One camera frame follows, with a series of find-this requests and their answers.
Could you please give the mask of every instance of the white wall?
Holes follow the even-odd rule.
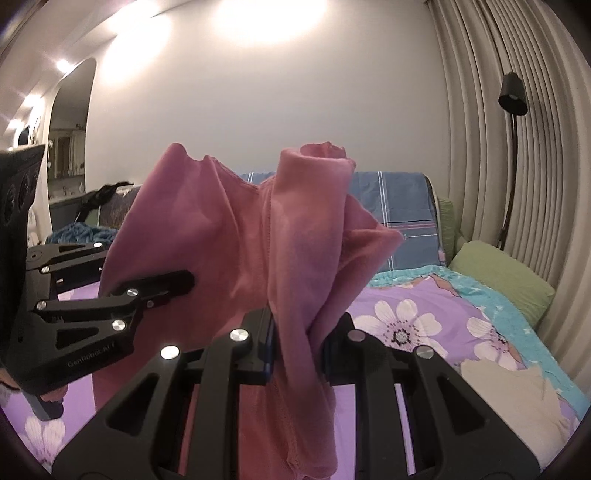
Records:
[[[174,141],[194,158],[211,154],[246,172],[273,170],[284,147],[330,140],[358,170],[423,171],[447,194],[447,93],[426,5],[329,0],[313,31],[266,47],[219,37],[215,6],[191,2],[163,14],[171,27],[165,45],[119,83],[118,39],[96,52],[87,190],[142,182]],[[132,48],[128,59],[137,54]]]

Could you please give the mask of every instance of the pillow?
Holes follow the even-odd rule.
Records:
[[[554,298],[554,289],[523,263],[484,242],[466,243],[449,268],[502,293],[536,327]]]
[[[441,220],[441,224],[439,225],[441,243],[445,252],[446,265],[449,265],[456,252],[456,215],[450,199],[438,197],[437,201],[439,203],[439,218]]]

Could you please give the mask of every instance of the ceiling light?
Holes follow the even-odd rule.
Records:
[[[8,122],[8,129],[10,130],[22,130],[24,126],[25,124],[22,121],[17,120],[16,118]]]
[[[74,65],[72,65],[69,61],[64,60],[64,59],[57,61],[56,67],[60,72],[65,73],[65,74],[68,74],[72,70],[74,70]]]
[[[37,102],[41,100],[41,95],[27,95],[25,97],[25,101],[22,103],[26,107],[33,107],[37,104]]]
[[[154,0],[136,0],[108,19],[107,26],[113,33],[120,34],[158,13],[158,5]]]
[[[223,0],[215,23],[240,45],[275,44],[310,31],[325,10],[326,0]]]

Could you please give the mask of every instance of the floor lamp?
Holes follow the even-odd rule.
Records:
[[[503,78],[501,94],[499,95],[499,105],[506,112],[511,114],[511,142],[513,150],[512,171],[511,171],[511,192],[509,194],[509,203],[505,214],[505,222],[501,234],[499,235],[498,247],[505,249],[507,233],[509,232],[509,223],[511,213],[513,212],[513,203],[515,201],[515,183],[517,180],[517,117],[526,115],[528,112],[527,97],[525,95],[525,86],[523,81],[515,72],[510,72]]]

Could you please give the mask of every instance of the pink cloth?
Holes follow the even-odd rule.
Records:
[[[241,389],[241,478],[330,477],[335,398],[317,373],[320,346],[402,242],[347,194],[354,169],[342,148],[305,145],[255,186],[171,145],[109,250],[100,293],[183,268],[197,286],[145,312],[133,355],[93,376],[97,408],[163,346],[203,347],[268,303],[281,358],[269,385]]]

